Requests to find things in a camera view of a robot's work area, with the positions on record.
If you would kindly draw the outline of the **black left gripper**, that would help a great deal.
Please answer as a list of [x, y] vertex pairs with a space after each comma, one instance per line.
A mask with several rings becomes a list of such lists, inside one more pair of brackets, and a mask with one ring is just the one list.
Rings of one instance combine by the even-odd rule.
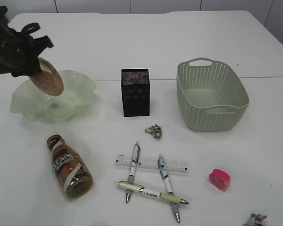
[[54, 47], [48, 35], [32, 38], [29, 42], [30, 53], [26, 51], [25, 40], [14, 29], [0, 32], [0, 67], [16, 70], [11, 72], [13, 77], [35, 76], [42, 71], [39, 56], [46, 48]]

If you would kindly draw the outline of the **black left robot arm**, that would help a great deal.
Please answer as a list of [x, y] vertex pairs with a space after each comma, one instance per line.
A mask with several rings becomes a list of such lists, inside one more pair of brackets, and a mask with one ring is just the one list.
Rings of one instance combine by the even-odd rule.
[[9, 27], [7, 11], [7, 7], [0, 6], [0, 75], [36, 76], [42, 71], [38, 56], [54, 45], [47, 35], [31, 36], [41, 28], [38, 23], [27, 24], [19, 32]]

